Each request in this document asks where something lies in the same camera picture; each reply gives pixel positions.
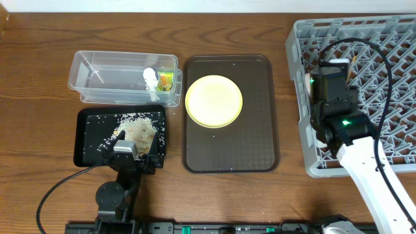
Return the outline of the yellow plate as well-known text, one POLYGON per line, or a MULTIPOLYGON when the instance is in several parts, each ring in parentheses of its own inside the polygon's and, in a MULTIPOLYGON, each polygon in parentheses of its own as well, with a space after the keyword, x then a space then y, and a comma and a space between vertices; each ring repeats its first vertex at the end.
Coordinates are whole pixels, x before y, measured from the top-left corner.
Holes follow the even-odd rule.
POLYGON ((229 78, 207 75, 194 81, 185 96, 188 116, 206 128, 221 128, 239 117, 243 106, 240 88, 229 78))

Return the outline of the pink white bowl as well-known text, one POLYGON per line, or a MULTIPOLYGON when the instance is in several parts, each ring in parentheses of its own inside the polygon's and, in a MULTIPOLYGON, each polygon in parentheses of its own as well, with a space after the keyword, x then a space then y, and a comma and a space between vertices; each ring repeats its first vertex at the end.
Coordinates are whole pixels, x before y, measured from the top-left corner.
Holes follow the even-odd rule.
POLYGON ((306 73, 305 74, 305 78, 304 78, 304 83, 305 83, 305 88, 307 90, 307 94, 308 96, 311 95, 311 74, 310 73, 306 73))

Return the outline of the white cup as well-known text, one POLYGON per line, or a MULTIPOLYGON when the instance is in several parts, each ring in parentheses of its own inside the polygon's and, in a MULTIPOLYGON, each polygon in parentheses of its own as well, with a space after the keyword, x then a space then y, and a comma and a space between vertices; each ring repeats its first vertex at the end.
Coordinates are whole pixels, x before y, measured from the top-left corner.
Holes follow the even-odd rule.
POLYGON ((326 148, 327 147, 327 144, 325 144, 325 143, 323 143, 323 142, 321 142, 321 141, 317 141, 317 147, 318 148, 326 148))

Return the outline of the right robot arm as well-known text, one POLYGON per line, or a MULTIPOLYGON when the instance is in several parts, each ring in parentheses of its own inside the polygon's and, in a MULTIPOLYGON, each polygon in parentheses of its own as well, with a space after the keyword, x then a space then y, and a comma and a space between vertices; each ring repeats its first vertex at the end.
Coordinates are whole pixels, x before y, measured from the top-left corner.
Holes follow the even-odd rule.
POLYGON ((415 204, 388 165, 376 128, 346 87, 347 63, 325 62, 309 76, 311 126, 348 172, 379 233, 414 233, 415 204))

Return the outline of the orange green snack wrapper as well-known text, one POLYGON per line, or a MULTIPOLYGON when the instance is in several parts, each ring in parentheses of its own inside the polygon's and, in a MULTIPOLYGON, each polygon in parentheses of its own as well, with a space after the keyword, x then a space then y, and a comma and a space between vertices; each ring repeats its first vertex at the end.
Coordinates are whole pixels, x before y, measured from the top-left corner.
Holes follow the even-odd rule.
POLYGON ((157 91, 171 91, 173 86, 173 72, 158 72, 158 85, 157 91))

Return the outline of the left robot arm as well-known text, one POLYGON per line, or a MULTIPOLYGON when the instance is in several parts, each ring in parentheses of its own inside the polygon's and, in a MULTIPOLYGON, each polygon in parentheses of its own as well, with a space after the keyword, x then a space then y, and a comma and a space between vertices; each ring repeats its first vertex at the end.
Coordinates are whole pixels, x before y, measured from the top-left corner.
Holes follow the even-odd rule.
POLYGON ((153 175, 156 169, 163 167, 159 134, 154 134, 148 153, 139 160, 137 155, 136 144, 125 139, 125 131, 103 152, 103 165, 118 175, 115 181, 102 184, 96 192, 98 218, 107 222, 124 222, 131 218, 130 211, 134 209, 141 176, 153 175))

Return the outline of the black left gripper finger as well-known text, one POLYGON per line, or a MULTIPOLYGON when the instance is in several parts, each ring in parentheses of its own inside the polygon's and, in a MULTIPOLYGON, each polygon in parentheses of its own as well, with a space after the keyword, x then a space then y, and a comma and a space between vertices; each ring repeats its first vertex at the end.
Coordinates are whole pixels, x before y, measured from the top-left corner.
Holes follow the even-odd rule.
POLYGON ((153 163, 156 168, 163 168, 164 166, 164 157, 161 151, 161 144, 159 142, 159 133, 156 132, 151 147, 148 153, 149 160, 153 163))
POLYGON ((125 131, 122 130, 120 133, 109 142, 109 146, 107 147, 108 150, 113 150, 114 146, 116 145, 117 141, 125 139, 125 131))

